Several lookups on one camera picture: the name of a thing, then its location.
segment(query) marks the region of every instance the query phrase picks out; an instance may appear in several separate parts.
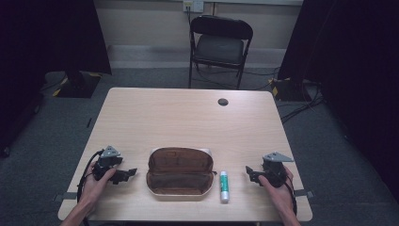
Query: black cable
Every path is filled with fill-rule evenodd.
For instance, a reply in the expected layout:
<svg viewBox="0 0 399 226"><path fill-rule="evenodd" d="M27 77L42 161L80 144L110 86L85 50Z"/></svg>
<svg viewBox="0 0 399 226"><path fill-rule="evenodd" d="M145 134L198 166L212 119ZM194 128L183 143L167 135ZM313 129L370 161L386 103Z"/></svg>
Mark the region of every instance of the black cable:
<svg viewBox="0 0 399 226"><path fill-rule="evenodd" d="M293 210L294 210L294 213L297 214L296 198L295 198L295 195L294 195L294 185L293 185L293 188L291 188L286 182L284 182L284 184L285 184L285 186L288 188L288 191L290 192L291 200L293 201Z"/></svg>
<svg viewBox="0 0 399 226"><path fill-rule="evenodd" d="M302 105L302 104L286 104L286 105L278 105L277 107L282 107L282 106L292 106L292 105Z"/></svg>
<svg viewBox="0 0 399 226"><path fill-rule="evenodd" d="M185 7L185 12L187 14L188 25L191 27L191 7Z"/></svg>
<svg viewBox="0 0 399 226"><path fill-rule="evenodd" d="M204 71L204 70L201 70L201 69L198 67L197 64L195 64L194 66L196 67L196 70L197 70L197 72L199 73L199 76L200 76L203 80L201 80L201 79L196 79L196 78L193 78L192 80L194 80L194 81L200 81L200 82L213 83L213 84L219 85L220 87L225 88L225 89L235 89L235 85L215 82L215 81L213 81L213 80L211 80L211 79L209 79L209 78L204 77L203 74L202 74L202 73L208 73L208 74L215 74L215 73L235 73L235 71L206 72L206 71ZM279 69L279 67L275 68L274 71L273 71L272 73L250 73L250 74L261 75L261 76L273 75L273 78L272 78L272 80L271 80L271 81L273 81L273 80L275 79L275 77L276 77L276 74L277 74L276 70L278 70L278 69ZM270 81L269 83L267 83L265 86L262 86L262 87L256 88L256 89L252 89L252 90L259 90L259 89L267 88L267 87L270 86L270 84L272 83L271 81Z"/></svg>
<svg viewBox="0 0 399 226"><path fill-rule="evenodd" d="M90 166L90 164L91 164L91 162L93 161L94 157L95 157L96 155L101 155L103 152L104 152L104 149L102 149L101 151L98 151L98 152L95 153L95 154L90 158L90 160L88 161L88 164L86 165L85 170L83 171L82 177L80 178L79 185L77 186L77 195L76 195L77 202L80 201L80 197L82 196L83 184L85 183L86 178L87 178L87 176L88 176L88 175L86 175L86 173L88 172L88 167ZM85 224L85 226L88 226L88 225L89 225L89 224L88 224L88 219L87 219L86 217L83 219L83 223Z"/></svg>
<svg viewBox="0 0 399 226"><path fill-rule="evenodd" d="M215 7L216 7L216 3L214 2L214 7L212 8L212 15L215 16Z"/></svg>
<svg viewBox="0 0 399 226"><path fill-rule="evenodd" d="M306 110L306 109L309 109L309 108L312 108L312 107L314 107L314 106L320 105L322 102L324 102L323 96L317 97L317 95L319 94L319 92L320 92L320 91L319 91L319 86L317 86L317 91L316 91L316 93L315 93L313 99L311 100L311 102L306 103L305 105L303 105L303 106L301 106L301 107L295 109L295 110L292 111L291 113L289 113L289 114L287 114L287 115L281 117L281 118L280 118L280 119L281 119L281 122L282 122L282 123L285 123L285 122L287 122L288 120L290 120L292 117L294 117L294 116L296 116L297 114L301 113L302 111L304 111L304 110Z"/></svg>

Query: black folding chair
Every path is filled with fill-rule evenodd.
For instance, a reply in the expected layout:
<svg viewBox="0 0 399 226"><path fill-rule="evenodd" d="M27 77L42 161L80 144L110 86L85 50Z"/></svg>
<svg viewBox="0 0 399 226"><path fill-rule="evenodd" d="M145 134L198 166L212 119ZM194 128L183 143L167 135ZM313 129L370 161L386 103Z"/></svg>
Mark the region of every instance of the black folding chair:
<svg viewBox="0 0 399 226"><path fill-rule="evenodd" d="M195 34L200 34L197 43ZM236 89L240 89L252 36L251 26L241 20L209 15L193 19L190 25L191 54L188 87L191 88L192 69L195 63L197 69L198 64L204 64L238 70Z"/></svg>

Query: glue stick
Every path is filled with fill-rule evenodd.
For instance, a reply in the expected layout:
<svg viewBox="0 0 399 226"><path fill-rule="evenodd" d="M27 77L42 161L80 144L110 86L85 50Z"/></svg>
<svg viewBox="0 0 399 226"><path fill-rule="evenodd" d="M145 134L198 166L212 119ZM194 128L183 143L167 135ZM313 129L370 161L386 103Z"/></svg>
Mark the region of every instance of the glue stick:
<svg viewBox="0 0 399 226"><path fill-rule="evenodd" d="M228 202L229 197L229 180L226 171L220 172L220 200L222 202Z"/></svg>

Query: table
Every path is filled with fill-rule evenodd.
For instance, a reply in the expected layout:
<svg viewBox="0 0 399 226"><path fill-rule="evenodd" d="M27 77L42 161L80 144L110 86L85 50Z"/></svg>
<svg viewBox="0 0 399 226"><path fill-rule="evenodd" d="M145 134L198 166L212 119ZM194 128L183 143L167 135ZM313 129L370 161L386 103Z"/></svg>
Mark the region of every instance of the table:
<svg viewBox="0 0 399 226"><path fill-rule="evenodd" d="M228 100L225 106L218 100ZM279 215L263 187L249 181L245 166L262 170L262 156L279 152L292 157L272 95L265 91L208 89L109 90L98 120L72 178L76 185L91 156L111 145L123 157L120 170L138 168L135 177L109 185L89 220L137 221L276 221ZM150 151L159 147L209 148L214 170L229 174L230 201L220 201L218 175L199 202L163 202L147 188ZM295 189L303 188L295 163ZM312 218L306 197L298 197L297 217ZM64 219L76 201L64 200Z"/></svg>

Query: white wall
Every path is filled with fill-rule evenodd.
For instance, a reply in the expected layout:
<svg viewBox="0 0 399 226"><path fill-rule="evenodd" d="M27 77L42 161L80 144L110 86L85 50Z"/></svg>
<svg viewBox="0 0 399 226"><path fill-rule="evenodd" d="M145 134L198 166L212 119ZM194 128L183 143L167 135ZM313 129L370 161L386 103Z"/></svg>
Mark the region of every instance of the white wall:
<svg viewBox="0 0 399 226"><path fill-rule="evenodd" d="M182 1L95 0L107 45L188 47L188 19ZM203 14L231 17L254 30L252 48L285 49L291 37L299 4L204 4Z"/></svg>

